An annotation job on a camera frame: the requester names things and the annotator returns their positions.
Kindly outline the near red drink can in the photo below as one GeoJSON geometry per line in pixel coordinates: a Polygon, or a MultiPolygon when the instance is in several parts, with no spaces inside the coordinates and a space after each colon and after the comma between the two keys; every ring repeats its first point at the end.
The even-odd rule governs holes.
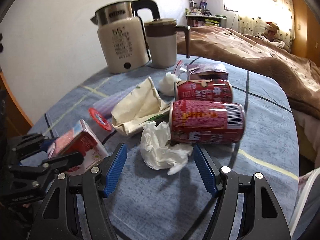
{"type": "Polygon", "coordinates": [[[171,139],[186,144],[235,144],[245,131],[244,107],[238,103],[177,100],[171,103],[171,139]]]}

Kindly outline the red foil cup lid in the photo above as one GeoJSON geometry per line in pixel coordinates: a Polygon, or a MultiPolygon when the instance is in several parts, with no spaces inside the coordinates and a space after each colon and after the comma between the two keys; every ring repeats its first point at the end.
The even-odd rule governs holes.
{"type": "Polygon", "coordinates": [[[105,131],[112,131],[110,123],[93,107],[88,109],[90,117],[93,122],[105,131]]]}

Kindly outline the dotted window curtain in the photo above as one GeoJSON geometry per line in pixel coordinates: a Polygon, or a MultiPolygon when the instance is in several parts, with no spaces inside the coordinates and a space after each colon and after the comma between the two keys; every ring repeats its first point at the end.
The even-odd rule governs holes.
{"type": "Polygon", "coordinates": [[[295,15],[292,0],[236,0],[238,32],[261,36],[268,27],[276,28],[275,39],[291,49],[295,38],[295,15]]]}

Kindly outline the white brown lidded mug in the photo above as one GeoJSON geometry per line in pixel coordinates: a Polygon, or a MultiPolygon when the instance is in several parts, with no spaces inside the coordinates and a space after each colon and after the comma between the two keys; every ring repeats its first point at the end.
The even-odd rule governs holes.
{"type": "Polygon", "coordinates": [[[184,33],[185,54],[190,58],[190,26],[178,25],[173,18],[158,18],[144,23],[144,29],[154,67],[165,69],[176,64],[178,32],[184,33]]]}

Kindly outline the white round trash bin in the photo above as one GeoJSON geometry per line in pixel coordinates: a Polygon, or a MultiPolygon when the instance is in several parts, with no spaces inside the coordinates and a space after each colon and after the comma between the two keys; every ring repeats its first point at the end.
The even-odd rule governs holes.
{"type": "Polygon", "coordinates": [[[289,231],[292,239],[319,239],[319,168],[299,177],[289,231]]]}

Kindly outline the brown blanket on bed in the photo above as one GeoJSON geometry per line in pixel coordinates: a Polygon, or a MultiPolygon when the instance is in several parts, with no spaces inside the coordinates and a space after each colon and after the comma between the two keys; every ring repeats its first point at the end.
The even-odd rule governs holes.
{"type": "Polygon", "coordinates": [[[216,26],[193,27],[190,54],[225,62],[274,79],[290,106],[319,118],[319,67],[261,38],[216,26]]]}

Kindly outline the blue plaid tablecloth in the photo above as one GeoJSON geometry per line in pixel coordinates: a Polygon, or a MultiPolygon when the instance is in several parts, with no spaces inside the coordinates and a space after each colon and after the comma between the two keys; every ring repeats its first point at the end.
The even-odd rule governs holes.
{"type": "MultiPolygon", "coordinates": [[[[234,101],[244,106],[246,127],[238,144],[208,145],[210,155],[235,172],[261,172],[270,184],[286,219],[298,191],[298,140],[293,114],[280,85],[273,79],[226,65],[234,101]]],[[[31,133],[59,137],[83,119],[108,152],[123,142],[128,156],[115,192],[105,203],[122,239],[201,239],[214,200],[205,189],[190,146],[169,145],[169,122],[149,124],[130,137],[103,132],[93,123],[89,108],[103,97],[115,98],[140,83],[155,87],[166,70],[149,66],[112,75],[106,70],[68,92],[31,128],[31,133]]]]}

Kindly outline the far red cartoon can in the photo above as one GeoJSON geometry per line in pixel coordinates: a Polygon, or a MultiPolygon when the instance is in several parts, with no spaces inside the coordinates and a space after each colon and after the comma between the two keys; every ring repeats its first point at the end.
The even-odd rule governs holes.
{"type": "Polygon", "coordinates": [[[176,100],[233,102],[233,88],[227,80],[182,80],[174,84],[176,100]]]}

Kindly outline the white tissue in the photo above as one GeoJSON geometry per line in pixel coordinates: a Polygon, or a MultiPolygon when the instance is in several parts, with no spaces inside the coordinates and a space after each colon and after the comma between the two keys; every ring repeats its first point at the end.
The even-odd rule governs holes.
{"type": "Polygon", "coordinates": [[[148,122],[143,126],[140,153],[144,163],[153,170],[167,169],[168,175],[178,172],[188,163],[193,147],[189,144],[170,145],[171,131],[167,122],[148,122]]]}

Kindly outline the cream electric kettle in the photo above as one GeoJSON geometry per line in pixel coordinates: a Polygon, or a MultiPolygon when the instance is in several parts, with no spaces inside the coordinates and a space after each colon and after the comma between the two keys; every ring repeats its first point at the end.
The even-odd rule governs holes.
{"type": "Polygon", "coordinates": [[[148,9],[154,19],[160,14],[153,0],[120,1],[99,8],[91,18],[98,26],[97,35],[112,74],[125,73],[146,65],[151,57],[144,23],[138,10],[148,9]]]}

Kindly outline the small white tissue ball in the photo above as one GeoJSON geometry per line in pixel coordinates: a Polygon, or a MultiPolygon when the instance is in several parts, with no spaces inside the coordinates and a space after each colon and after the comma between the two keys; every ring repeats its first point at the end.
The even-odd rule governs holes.
{"type": "Polygon", "coordinates": [[[167,72],[163,79],[159,81],[159,91],[166,96],[174,96],[174,84],[178,81],[181,81],[179,77],[173,73],[167,72]]]}

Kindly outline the purple milk carton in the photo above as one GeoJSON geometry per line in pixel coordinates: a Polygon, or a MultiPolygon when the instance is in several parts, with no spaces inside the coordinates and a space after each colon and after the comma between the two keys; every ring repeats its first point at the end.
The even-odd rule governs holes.
{"type": "Polygon", "coordinates": [[[229,72],[222,63],[190,64],[187,66],[188,80],[228,80],[229,72]]]}

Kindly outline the crushed cream paper cup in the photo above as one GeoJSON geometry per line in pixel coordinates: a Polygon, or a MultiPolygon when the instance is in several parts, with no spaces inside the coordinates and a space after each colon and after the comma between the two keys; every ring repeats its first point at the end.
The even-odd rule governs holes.
{"type": "Polygon", "coordinates": [[[167,114],[169,108],[148,77],[116,104],[111,112],[112,126],[123,136],[132,136],[146,123],[167,114]]]}

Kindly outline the orange wooden wardrobe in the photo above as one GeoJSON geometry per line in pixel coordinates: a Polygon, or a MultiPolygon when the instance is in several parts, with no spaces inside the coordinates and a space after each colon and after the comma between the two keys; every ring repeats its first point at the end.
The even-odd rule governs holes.
{"type": "Polygon", "coordinates": [[[295,38],[291,53],[310,59],[319,67],[319,23],[304,0],[292,0],[295,38]]]}

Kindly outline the red milk carton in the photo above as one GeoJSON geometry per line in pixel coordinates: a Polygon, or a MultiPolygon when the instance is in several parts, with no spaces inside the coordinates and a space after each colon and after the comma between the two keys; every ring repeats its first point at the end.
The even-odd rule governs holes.
{"type": "Polygon", "coordinates": [[[67,155],[72,152],[80,152],[84,160],[81,164],[67,171],[71,176],[84,174],[91,167],[98,165],[104,158],[111,155],[89,125],[82,119],[72,129],[58,137],[47,151],[49,158],[67,155]]]}

